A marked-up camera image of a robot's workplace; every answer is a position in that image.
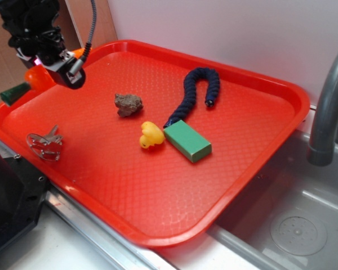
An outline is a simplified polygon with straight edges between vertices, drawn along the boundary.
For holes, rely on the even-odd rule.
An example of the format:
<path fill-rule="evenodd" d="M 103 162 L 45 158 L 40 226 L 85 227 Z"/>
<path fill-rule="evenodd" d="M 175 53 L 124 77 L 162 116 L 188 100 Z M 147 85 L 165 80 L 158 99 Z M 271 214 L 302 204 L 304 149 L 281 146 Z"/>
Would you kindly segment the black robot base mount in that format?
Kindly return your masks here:
<path fill-rule="evenodd" d="M 0 155 L 0 252 L 36 227 L 49 184 L 25 158 Z"/>

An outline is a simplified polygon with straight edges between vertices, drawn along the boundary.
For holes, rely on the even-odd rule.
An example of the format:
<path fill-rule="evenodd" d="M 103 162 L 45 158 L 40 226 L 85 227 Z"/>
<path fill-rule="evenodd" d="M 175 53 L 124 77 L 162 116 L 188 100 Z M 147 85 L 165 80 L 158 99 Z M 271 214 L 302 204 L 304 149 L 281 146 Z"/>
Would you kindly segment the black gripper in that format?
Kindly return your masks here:
<path fill-rule="evenodd" d="M 59 1 L 0 1 L 2 27 L 11 35 L 8 45 L 25 61 L 40 60 L 53 80 L 71 89 L 86 80 L 83 61 L 69 51 L 59 26 Z"/>

